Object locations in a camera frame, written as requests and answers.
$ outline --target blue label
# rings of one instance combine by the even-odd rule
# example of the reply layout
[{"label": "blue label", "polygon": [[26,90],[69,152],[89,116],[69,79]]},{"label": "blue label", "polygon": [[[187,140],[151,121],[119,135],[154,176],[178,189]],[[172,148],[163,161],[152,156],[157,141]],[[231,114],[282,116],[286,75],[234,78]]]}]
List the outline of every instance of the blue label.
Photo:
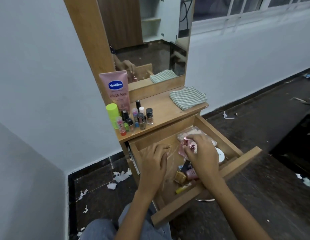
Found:
[{"label": "blue label", "polygon": [[123,87],[123,83],[121,81],[111,81],[108,87],[112,90],[118,90]]}]

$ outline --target open drawer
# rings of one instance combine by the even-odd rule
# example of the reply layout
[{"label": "open drawer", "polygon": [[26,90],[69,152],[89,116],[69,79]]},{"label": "open drawer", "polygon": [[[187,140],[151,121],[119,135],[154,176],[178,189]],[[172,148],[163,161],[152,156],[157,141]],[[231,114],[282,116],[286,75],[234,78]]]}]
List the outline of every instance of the open drawer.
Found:
[{"label": "open drawer", "polygon": [[155,142],[170,145],[166,175],[160,189],[153,199],[153,204],[155,205],[157,213],[152,215],[151,219],[155,227],[159,227],[172,220],[178,214],[181,214],[188,207],[189,201],[194,199],[205,189],[201,183],[198,183],[188,187],[180,194],[175,193],[180,185],[174,181],[174,177],[178,170],[178,166],[184,164],[183,157],[178,154],[180,142],[177,139],[177,135],[191,126],[197,126],[212,137],[217,142],[216,147],[224,152],[225,160],[220,164],[219,170],[225,180],[243,169],[261,151],[260,148],[255,147],[243,154],[235,145],[198,114],[130,140],[128,143],[132,161],[134,162],[130,165],[133,165],[135,168],[137,167],[136,170],[133,169],[135,172],[139,172],[138,167],[143,160],[142,155],[149,145]]}]

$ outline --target mirror frame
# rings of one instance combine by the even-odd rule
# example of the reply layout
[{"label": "mirror frame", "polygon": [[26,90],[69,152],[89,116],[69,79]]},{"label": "mirror frame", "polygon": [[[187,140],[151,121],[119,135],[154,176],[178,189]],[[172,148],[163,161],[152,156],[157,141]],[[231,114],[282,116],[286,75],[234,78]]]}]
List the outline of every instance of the mirror frame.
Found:
[{"label": "mirror frame", "polygon": [[[195,6],[195,0],[193,1],[194,4],[192,7],[192,17]],[[108,97],[104,84],[99,78],[99,74],[105,72],[114,72],[115,66],[109,49],[109,43],[97,0],[64,0],[64,2],[104,103],[105,105],[110,104],[111,100]],[[189,53],[189,44],[190,38],[188,40],[187,59]],[[135,82],[135,88],[129,91],[130,102],[136,101],[138,99],[141,100],[146,97],[154,96],[156,94],[184,86],[186,68],[187,61],[185,64],[184,75],[163,81],[161,83],[154,83],[145,86],[143,80]]]}]

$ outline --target folded cloth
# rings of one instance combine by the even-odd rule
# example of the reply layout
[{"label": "folded cloth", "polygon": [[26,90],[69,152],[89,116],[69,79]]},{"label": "folded cloth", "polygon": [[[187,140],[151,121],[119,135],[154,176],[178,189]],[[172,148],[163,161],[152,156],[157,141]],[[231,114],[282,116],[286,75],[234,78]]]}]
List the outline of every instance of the folded cloth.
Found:
[{"label": "folded cloth", "polygon": [[169,93],[169,97],[183,111],[207,100],[206,94],[197,91],[194,87],[172,91]]},{"label": "folded cloth", "polygon": [[176,74],[171,70],[164,70],[156,75],[150,75],[149,78],[153,83],[160,83],[172,78],[177,77]]}]

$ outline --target mirror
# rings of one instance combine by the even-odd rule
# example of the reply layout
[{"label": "mirror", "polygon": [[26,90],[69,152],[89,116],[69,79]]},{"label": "mirror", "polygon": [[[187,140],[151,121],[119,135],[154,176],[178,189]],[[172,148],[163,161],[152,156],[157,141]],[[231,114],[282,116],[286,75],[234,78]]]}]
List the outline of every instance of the mirror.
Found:
[{"label": "mirror", "polygon": [[194,0],[97,0],[129,90],[185,74]]}]

